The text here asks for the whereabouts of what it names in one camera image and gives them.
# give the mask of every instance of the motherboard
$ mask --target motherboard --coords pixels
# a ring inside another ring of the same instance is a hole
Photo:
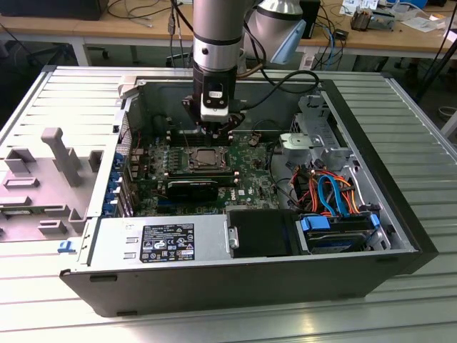
[[[169,137],[137,144],[129,166],[135,217],[277,209],[277,188],[266,167],[268,142],[252,147],[250,139],[234,134],[229,145],[206,147],[187,135],[178,146]]]

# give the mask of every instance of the wooden desk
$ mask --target wooden desk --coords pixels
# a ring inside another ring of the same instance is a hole
[[[342,0],[324,0],[323,5],[328,17],[337,28],[349,32],[344,48],[345,54],[374,55],[374,56],[401,56],[433,58],[441,45],[443,31],[423,33],[402,23],[396,23],[394,32],[375,31],[359,32],[351,30],[350,17],[338,14]],[[129,8],[152,4],[153,0],[128,0]],[[448,1],[445,7],[427,7],[426,11],[448,11],[444,15],[451,15],[455,3]],[[136,15],[144,15],[169,7],[168,0],[160,0],[156,5],[138,9]],[[186,18],[192,22],[192,6],[180,7]],[[124,3],[120,2],[111,8],[119,16],[126,16]],[[119,19],[108,13],[103,14],[99,21],[79,21],[73,19],[43,19],[43,18],[11,18],[1,17],[0,22],[18,39],[23,41],[52,41],[65,42],[73,46],[79,65],[90,64],[86,44],[118,44],[129,46],[168,46],[167,32],[170,11],[165,10],[154,14],[149,21],[153,27],[149,28],[128,19]],[[192,44],[192,33],[181,21],[184,46]],[[9,35],[0,28],[0,39],[10,39]],[[312,39],[301,41],[297,51],[303,52],[302,66],[306,59],[313,58],[322,52],[328,45],[328,39],[323,29],[316,28]],[[178,46],[178,37],[174,37],[174,46]],[[443,49],[446,52],[450,46],[448,42]]]

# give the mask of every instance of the desk leg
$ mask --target desk leg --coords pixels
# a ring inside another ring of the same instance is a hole
[[[454,112],[451,118],[444,124],[441,133],[448,138],[457,129],[457,111]]]
[[[130,45],[130,53],[131,53],[131,61],[134,64],[140,63],[140,60],[138,59],[138,50],[136,49],[136,45]]]
[[[74,37],[71,39],[71,46],[73,47],[74,54],[79,66],[90,66],[91,58],[87,50],[84,40],[81,37]]]
[[[314,57],[319,53],[319,49],[319,46],[305,46],[303,49],[303,56],[301,57],[300,70],[311,70]]]

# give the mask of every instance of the black connector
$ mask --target black connector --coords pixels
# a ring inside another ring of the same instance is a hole
[[[349,36],[349,32],[344,31],[344,30],[336,29],[333,32],[333,37],[335,37],[336,39],[339,39],[340,41],[347,40],[348,36]]]

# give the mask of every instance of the green circuit board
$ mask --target green circuit board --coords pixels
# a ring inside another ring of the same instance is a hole
[[[224,152],[223,167],[237,171],[234,187],[219,187],[216,201],[201,203],[174,204],[166,197],[166,175],[172,167],[177,175],[187,172],[189,149],[184,146],[172,147],[162,138],[154,139],[132,152],[131,170],[137,204],[134,208],[136,217],[222,214],[227,209],[276,209],[278,198],[266,169],[266,144],[257,147],[248,145],[249,134],[235,134],[231,146],[221,147]],[[221,183],[228,176],[201,177]]]

